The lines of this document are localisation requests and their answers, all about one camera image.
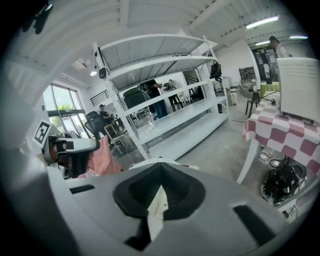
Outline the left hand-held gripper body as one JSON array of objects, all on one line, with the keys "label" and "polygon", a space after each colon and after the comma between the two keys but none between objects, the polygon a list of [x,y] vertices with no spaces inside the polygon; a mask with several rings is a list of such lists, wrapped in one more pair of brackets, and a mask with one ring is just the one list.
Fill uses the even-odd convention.
[{"label": "left hand-held gripper body", "polygon": [[40,159],[47,166],[58,168],[62,177],[68,179],[69,170],[58,162],[58,153],[57,150],[54,150],[54,148],[57,148],[55,145],[58,139],[64,139],[63,134],[50,122],[41,120],[32,139],[36,145],[40,146]]}]

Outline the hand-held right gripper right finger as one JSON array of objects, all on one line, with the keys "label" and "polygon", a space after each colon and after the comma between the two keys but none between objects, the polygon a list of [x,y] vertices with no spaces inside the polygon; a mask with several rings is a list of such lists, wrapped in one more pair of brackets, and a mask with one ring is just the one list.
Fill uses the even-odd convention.
[{"label": "hand-held right gripper right finger", "polygon": [[199,180],[206,195],[188,218],[165,221],[151,243],[153,256],[241,256],[260,247],[236,209],[249,209],[246,221],[258,217],[264,227],[251,224],[267,241],[282,233],[288,223],[283,215],[241,185],[201,170],[179,165],[180,171]]}]

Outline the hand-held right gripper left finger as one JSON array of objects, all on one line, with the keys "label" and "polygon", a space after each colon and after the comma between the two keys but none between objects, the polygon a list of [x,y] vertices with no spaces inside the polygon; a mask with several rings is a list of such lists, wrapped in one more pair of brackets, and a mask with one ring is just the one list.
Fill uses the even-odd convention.
[{"label": "hand-held right gripper left finger", "polygon": [[47,168],[50,189],[82,256],[161,256],[163,239],[151,240],[148,210],[129,187],[162,163],[149,163],[116,174],[64,180]]}]

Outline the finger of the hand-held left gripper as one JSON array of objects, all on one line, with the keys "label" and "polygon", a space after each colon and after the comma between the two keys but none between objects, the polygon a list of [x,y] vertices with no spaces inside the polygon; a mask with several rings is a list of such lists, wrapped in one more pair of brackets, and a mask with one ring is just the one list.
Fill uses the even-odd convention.
[{"label": "finger of the hand-held left gripper", "polygon": [[65,138],[50,135],[47,138],[47,163],[63,167],[64,178],[77,178],[87,172],[91,153],[100,148],[92,138]]}]

